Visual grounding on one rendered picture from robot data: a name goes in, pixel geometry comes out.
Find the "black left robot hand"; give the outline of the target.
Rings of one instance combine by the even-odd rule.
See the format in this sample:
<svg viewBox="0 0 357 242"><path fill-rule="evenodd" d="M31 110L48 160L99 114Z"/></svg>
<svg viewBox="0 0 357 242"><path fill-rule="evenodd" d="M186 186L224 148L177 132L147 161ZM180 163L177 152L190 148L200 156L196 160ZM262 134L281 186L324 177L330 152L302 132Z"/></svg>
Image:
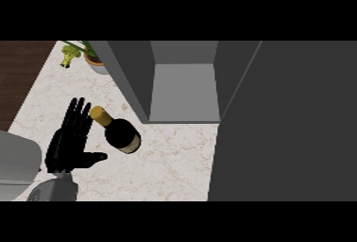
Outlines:
<svg viewBox="0 0 357 242"><path fill-rule="evenodd" d="M90 103L82 97L73 97L45 151L44 164L48 173L69 173L73 169L90 168L107 159L103 152L85 152L90 127Z"/></svg>

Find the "dark wine bottle gold cap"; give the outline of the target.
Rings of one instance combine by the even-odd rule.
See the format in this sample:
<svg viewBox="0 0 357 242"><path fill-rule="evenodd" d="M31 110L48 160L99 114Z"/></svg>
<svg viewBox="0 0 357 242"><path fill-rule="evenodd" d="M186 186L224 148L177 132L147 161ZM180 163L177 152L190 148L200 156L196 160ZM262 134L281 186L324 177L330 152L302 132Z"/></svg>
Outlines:
<svg viewBox="0 0 357 242"><path fill-rule="evenodd" d="M104 128L104 138L112 147L131 154L140 148L140 133L125 119L113 119L100 106L88 112L90 118Z"/></svg>

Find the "grey open cabinet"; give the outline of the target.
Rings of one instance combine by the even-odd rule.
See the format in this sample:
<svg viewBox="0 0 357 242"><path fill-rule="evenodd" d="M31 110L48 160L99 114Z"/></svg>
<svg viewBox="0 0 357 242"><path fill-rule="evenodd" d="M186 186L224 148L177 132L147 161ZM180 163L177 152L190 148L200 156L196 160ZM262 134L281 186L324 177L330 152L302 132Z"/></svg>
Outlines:
<svg viewBox="0 0 357 242"><path fill-rule="evenodd" d="M143 124L217 124L258 41L93 41Z"/></svg>

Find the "dark grey cabinet door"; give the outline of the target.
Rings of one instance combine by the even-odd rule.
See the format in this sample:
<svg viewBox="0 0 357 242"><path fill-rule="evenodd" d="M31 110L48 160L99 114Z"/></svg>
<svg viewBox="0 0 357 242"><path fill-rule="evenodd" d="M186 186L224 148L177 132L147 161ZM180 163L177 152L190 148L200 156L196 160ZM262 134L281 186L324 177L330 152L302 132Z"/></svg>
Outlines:
<svg viewBox="0 0 357 242"><path fill-rule="evenodd" d="M264 42L217 130L209 200L357 200L357 42Z"/></svg>

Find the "potted green plant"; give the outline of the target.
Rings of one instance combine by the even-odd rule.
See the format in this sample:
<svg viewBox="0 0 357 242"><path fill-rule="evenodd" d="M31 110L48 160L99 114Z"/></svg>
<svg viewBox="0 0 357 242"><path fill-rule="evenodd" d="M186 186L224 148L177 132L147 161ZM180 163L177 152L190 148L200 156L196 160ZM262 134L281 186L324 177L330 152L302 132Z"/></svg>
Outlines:
<svg viewBox="0 0 357 242"><path fill-rule="evenodd" d="M93 47L90 45L88 41L79 41L81 46L78 46L75 43L69 41L63 41L65 45L72 45L81 50L81 57L84 57L84 60L88 64L88 67L91 70L100 74L100 75L107 75L109 72L106 70L104 64L101 60L99 59L99 56L93 50Z"/></svg>

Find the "green broccoli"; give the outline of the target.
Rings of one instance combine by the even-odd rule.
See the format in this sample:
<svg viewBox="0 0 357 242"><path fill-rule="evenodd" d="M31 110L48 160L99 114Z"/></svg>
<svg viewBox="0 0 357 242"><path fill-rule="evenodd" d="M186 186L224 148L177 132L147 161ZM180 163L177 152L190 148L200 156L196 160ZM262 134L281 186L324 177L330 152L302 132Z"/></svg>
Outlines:
<svg viewBox="0 0 357 242"><path fill-rule="evenodd" d="M63 53L63 60L62 60L60 66L63 68L68 68L72 59L81 57L81 50L72 45L65 45L62 48L62 53Z"/></svg>

